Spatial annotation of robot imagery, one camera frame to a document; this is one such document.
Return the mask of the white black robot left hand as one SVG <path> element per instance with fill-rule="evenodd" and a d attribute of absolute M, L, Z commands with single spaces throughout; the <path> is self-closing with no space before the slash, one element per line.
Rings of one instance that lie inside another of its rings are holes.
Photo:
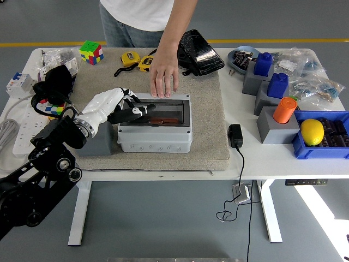
<path fill-rule="evenodd" d="M 102 123 L 109 121 L 112 124 L 119 124 L 133 121 L 156 108 L 154 104 L 135 107 L 132 102 L 141 101 L 129 89 L 117 87 L 107 90 L 95 95 L 74 122 L 96 133 Z"/>

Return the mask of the person's left hand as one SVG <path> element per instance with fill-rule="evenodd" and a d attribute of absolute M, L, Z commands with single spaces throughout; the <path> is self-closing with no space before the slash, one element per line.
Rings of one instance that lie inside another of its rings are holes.
<path fill-rule="evenodd" d="M 179 86 L 177 52 L 157 49 L 150 67 L 152 97 L 170 97 Z"/>

